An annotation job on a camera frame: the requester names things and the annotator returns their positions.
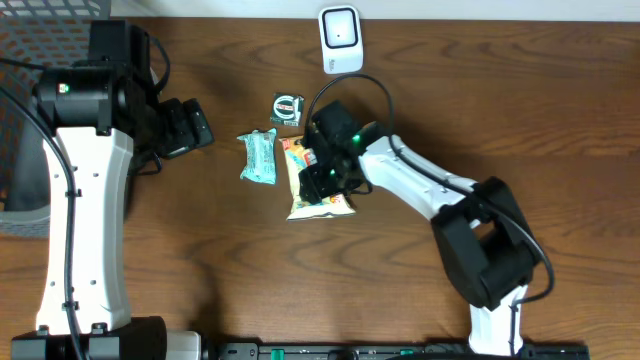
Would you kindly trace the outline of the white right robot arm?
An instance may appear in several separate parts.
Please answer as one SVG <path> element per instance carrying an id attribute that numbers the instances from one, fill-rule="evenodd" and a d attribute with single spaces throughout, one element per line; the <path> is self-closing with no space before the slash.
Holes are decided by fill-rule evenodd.
<path id="1" fill-rule="evenodd" d="M 299 174 L 304 201 L 361 186 L 394 194 L 428 221 L 446 276 L 470 305 L 471 351 L 519 354 L 520 310 L 544 254 L 505 182 L 448 172 L 381 124 L 360 124 L 338 101 L 308 117 L 302 144 L 315 157 Z"/>

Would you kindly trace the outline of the green Zam-Buk tin box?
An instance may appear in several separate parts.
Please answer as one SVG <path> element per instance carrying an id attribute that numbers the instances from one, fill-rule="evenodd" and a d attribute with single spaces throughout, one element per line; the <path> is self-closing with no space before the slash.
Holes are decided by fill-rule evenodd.
<path id="1" fill-rule="evenodd" d="M 305 99 L 301 95 L 275 93 L 270 121 L 276 125 L 297 127 L 304 111 Z"/>

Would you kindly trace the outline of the pale green wet wipes pack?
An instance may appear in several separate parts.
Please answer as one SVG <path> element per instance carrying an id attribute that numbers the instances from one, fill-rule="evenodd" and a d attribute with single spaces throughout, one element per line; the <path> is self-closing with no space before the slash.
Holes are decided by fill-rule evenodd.
<path id="1" fill-rule="evenodd" d="M 276 137 L 277 130 L 275 128 L 264 132 L 254 130 L 237 137 L 245 144 L 247 153 L 247 163 L 240 174 L 241 179 L 262 184 L 276 184 L 277 171 L 274 150 Z"/>

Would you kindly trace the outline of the yellow snack bag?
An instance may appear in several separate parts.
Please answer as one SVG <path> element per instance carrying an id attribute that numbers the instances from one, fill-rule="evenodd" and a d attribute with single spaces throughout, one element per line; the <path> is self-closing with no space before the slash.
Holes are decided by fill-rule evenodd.
<path id="1" fill-rule="evenodd" d="M 280 142 L 285 155 L 289 187 L 293 198 L 288 221 L 299 221 L 321 218 L 336 218 L 351 216 L 356 211 L 349 205 L 344 195 L 333 195 L 323 198 L 320 203 L 311 204 L 300 196 L 301 182 L 299 173 L 309 165 L 316 163 L 316 158 L 311 149 L 306 149 L 302 144 L 302 135 L 281 138 Z"/>

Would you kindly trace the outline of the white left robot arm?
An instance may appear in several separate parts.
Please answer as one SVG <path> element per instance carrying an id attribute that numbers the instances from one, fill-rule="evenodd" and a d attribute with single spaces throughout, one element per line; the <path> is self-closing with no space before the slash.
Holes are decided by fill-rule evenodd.
<path id="1" fill-rule="evenodd" d="M 210 145 L 199 103 L 160 101 L 157 40 L 125 20 L 91 24 L 87 58 L 46 67 L 27 118 L 42 135 L 50 184 L 46 285 L 15 359 L 207 359 L 205 338 L 131 313 L 123 264 L 127 181 L 147 164 Z"/>

